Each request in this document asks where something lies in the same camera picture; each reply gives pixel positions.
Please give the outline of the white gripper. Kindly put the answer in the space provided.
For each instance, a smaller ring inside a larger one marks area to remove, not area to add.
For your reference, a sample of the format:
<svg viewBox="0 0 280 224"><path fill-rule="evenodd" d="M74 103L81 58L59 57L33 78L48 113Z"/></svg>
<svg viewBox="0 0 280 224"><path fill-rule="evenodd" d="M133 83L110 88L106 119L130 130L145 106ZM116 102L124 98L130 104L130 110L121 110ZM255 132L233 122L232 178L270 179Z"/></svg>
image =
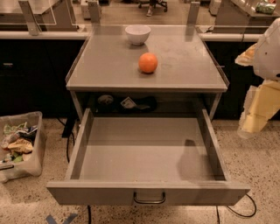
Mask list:
<svg viewBox="0 0 280 224"><path fill-rule="evenodd" d="M255 74L266 79L246 93L237 133L248 139L261 132L280 110L280 18L234 62L244 67L253 65Z"/></svg>

